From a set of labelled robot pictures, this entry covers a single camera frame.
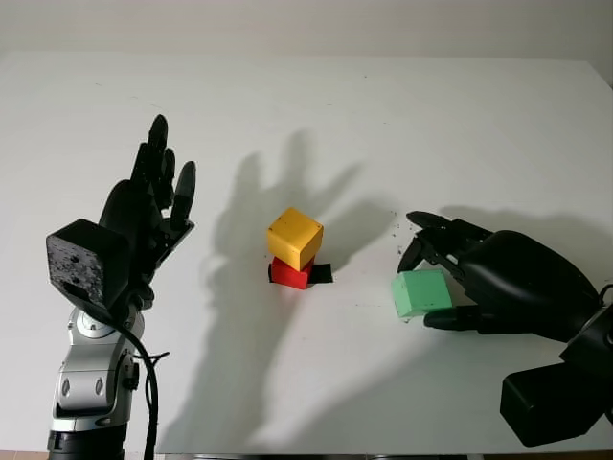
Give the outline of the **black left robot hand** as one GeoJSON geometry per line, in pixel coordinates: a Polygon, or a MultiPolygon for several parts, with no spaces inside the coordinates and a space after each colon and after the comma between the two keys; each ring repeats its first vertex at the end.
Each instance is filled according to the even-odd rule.
{"type": "Polygon", "coordinates": [[[130,178],[111,191],[100,225],[123,235],[129,246],[128,299],[151,308],[156,270],[193,230],[196,166],[187,162],[175,176],[175,154],[167,146],[168,121],[157,115],[139,146],[130,178]]]}

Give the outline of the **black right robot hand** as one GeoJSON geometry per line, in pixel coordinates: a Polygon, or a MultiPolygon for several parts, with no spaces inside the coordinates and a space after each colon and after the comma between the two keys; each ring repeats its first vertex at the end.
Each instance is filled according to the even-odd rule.
{"type": "Polygon", "coordinates": [[[578,268],[527,235],[423,211],[406,217],[419,231],[397,270],[408,272],[421,262],[440,265],[472,301],[428,312],[428,328],[535,334],[566,343],[601,307],[597,290],[578,268]]]}

